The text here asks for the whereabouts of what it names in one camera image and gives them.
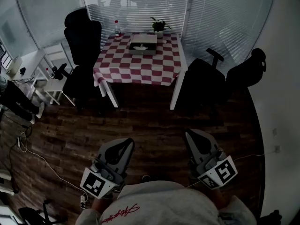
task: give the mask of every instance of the table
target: table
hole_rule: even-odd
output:
[[[94,66],[94,85],[99,86],[102,96],[106,93],[114,107],[118,101],[109,83],[146,83],[170,86],[177,77],[170,109],[173,110],[188,70],[178,34],[164,34],[157,39],[156,55],[131,55],[128,53],[132,34],[121,39],[111,35]]]
[[[42,66],[41,62],[43,60],[43,58],[45,57],[45,52],[43,49],[39,49],[37,51],[28,53],[24,56],[22,56],[22,63],[18,69],[18,71],[16,72],[16,74],[13,77],[10,77],[6,74],[6,71],[4,69],[2,69],[1,71],[1,76],[4,77],[5,79],[9,80],[9,81],[19,81],[19,80],[26,80],[26,79],[30,79],[32,78],[32,76],[34,75],[36,69],[39,70],[39,73],[48,81],[49,80],[49,76],[46,72],[46,70],[44,69],[44,67]],[[26,68],[25,73],[23,75],[20,74],[20,70],[21,68]],[[40,98],[42,97],[42,94],[40,94],[40,92],[38,90],[36,90],[36,88],[34,87],[34,84],[37,81],[37,77],[38,75],[35,75],[35,79],[32,83],[32,85],[28,85],[28,93],[27,93],[27,98],[31,99],[32,94],[35,92]]]

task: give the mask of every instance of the office chair armrest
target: office chair armrest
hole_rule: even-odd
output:
[[[206,51],[208,53],[210,53],[211,55],[213,55],[213,57],[214,57],[214,60],[212,61],[212,66],[214,68],[217,68],[218,60],[220,60],[222,62],[224,61],[224,58],[219,53],[217,53],[216,51],[212,50],[211,48],[206,49]]]

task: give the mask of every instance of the white cable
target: white cable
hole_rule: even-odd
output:
[[[239,160],[239,159],[241,159],[241,158],[247,158],[247,157],[249,157],[249,156],[258,156],[258,157],[259,157],[259,156],[264,156],[264,155],[271,154],[271,153],[274,153],[274,152],[264,153],[264,154],[260,154],[260,155],[257,155],[257,154],[251,154],[251,155],[248,155],[248,156],[239,157],[239,158],[235,159],[234,161]],[[189,186],[187,186],[186,188],[189,188],[189,187],[191,187],[191,186],[193,186],[193,185],[195,185],[195,184],[197,184],[197,183],[199,183],[199,182],[201,182],[201,181],[195,182],[194,184],[189,185]]]
[[[24,136],[25,136],[25,137],[24,137],[24,138],[25,138],[25,145],[24,145],[23,142],[22,142],[22,134],[24,134]],[[46,164],[51,168],[51,170],[56,174],[56,176],[58,176],[59,179],[61,179],[61,180],[63,180],[64,182],[66,182],[66,183],[72,185],[73,187],[75,187],[75,188],[77,188],[77,189],[83,191],[83,192],[84,192],[83,195],[86,196],[86,200],[85,200],[84,202],[87,202],[87,200],[89,199],[89,197],[88,197],[86,191],[84,191],[83,189],[81,189],[81,188],[75,186],[74,184],[72,184],[72,183],[70,183],[70,182],[64,180],[63,178],[61,178],[61,177],[53,170],[53,168],[48,164],[48,162],[46,161],[45,158],[43,158],[42,156],[38,155],[37,153],[34,153],[34,152],[30,151],[30,150],[27,148],[27,137],[26,137],[26,134],[25,134],[24,132],[22,132],[22,133],[20,134],[20,143],[21,143],[21,145],[25,148],[25,150],[22,150],[21,147],[19,147],[19,149],[20,149],[22,152],[25,153],[25,152],[28,151],[28,152],[30,152],[30,153],[32,153],[32,154],[34,154],[34,155],[40,157],[41,159],[43,159],[43,160],[46,162]]]

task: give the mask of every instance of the window blinds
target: window blinds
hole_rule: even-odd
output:
[[[224,57],[217,69],[224,75],[251,52],[273,0],[191,0],[182,35],[188,65],[201,58],[212,63],[211,48]]]
[[[152,19],[164,19],[171,32],[181,36],[188,0],[84,0],[90,18],[102,24],[101,44],[118,20],[122,32],[153,31]]]

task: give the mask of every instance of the white desk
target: white desk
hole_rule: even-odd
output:
[[[26,95],[29,99],[31,99],[32,94],[35,92],[39,97],[41,97],[41,94],[36,88],[34,87],[38,74],[35,74],[36,69],[38,69],[39,73],[48,81],[49,80],[49,75],[47,74],[47,71],[44,69],[42,66],[41,62],[43,58],[45,57],[45,52],[43,49],[39,49],[37,51],[28,53],[24,56],[22,56],[22,63],[17,71],[17,73],[13,76],[10,77],[6,74],[6,71],[2,69],[1,71],[1,76],[4,77],[5,79],[9,81],[19,81],[19,80],[25,80],[25,79],[30,79],[32,76],[35,76],[35,79],[31,85],[26,85],[28,86],[28,94]],[[25,73],[21,75],[20,70],[21,68],[26,68]]]

